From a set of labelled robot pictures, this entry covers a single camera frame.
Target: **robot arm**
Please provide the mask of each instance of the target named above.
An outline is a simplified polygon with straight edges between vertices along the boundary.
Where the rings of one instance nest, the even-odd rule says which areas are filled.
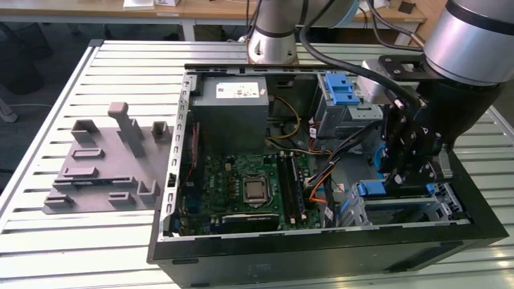
[[[386,148],[378,169],[389,174],[386,188],[413,188],[454,178],[449,153],[456,139],[478,121],[504,90],[504,82],[514,76],[514,1],[449,0],[425,43],[425,54],[385,55],[378,60],[386,72],[381,75],[328,57],[306,40],[310,26],[333,27],[354,15],[358,1],[258,3],[249,42],[251,63],[297,63],[294,30],[305,25],[301,41],[313,56],[358,74],[358,83],[372,83],[373,92],[384,91],[393,103],[385,113]],[[404,81],[420,82],[418,89],[408,92],[398,85]]]
[[[418,81],[425,106],[396,105],[385,116],[381,173],[386,188],[454,178],[448,153],[514,76],[514,2],[450,0],[417,57],[385,55],[393,80]]]

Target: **slotted metal tabletop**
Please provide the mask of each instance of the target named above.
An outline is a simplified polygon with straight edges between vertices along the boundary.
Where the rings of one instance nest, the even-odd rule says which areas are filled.
[[[381,46],[318,45],[361,64],[394,54]],[[300,47],[302,64],[318,64]],[[175,123],[185,63],[245,63],[245,46],[217,42],[106,41],[89,47],[0,197],[2,288],[178,288],[146,263],[153,211],[45,215],[43,200],[65,162],[78,119],[115,126],[114,101],[141,126]],[[458,138],[457,153],[514,236],[514,146],[496,110]],[[460,253],[420,272],[246,285],[239,288],[514,288],[514,237]]]

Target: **white box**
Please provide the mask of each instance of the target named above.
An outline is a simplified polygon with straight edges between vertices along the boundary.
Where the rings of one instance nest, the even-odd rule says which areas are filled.
[[[177,6],[179,2],[181,0],[155,0],[157,5],[167,5],[167,6]]]
[[[123,10],[151,10],[154,9],[154,0],[125,0]]]

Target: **green circuit board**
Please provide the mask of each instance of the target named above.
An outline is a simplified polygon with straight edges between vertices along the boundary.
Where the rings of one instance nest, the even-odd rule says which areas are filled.
[[[190,234],[214,234],[210,230],[213,218],[227,214],[278,214],[279,230],[320,228],[320,212],[317,206],[306,206],[308,219],[291,224],[285,218],[277,155],[233,155],[227,157],[206,157],[203,191],[198,199],[187,199],[191,206],[198,206],[197,214],[189,215]],[[310,176],[308,158],[295,158],[301,179]],[[267,202],[253,207],[245,202],[243,180],[249,176],[266,176]]]

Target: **open computer chassis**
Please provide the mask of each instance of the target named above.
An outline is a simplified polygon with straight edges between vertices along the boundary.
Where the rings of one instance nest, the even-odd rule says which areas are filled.
[[[158,199],[149,249],[149,262],[161,266],[181,287],[414,271],[457,252],[484,247],[508,236],[454,153],[450,154],[450,162],[460,178],[448,185],[465,208],[466,222],[181,235],[181,188],[186,185],[183,182],[190,168],[189,165],[181,165],[181,161],[186,163],[186,139],[191,133],[187,132],[189,111],[199,82],[209,77],[259,76],[266,78],[270,94],[285,87],[291,93],[305,93],[310,90],[309,86],[318,89],[320,75],[342,73],[324,66],[193,64],[186,68],[167,187]],[[302,104],[294,105],[308,111],[306,114],[314,115],[316,96],[309,101],[305,108],[301,108]]]

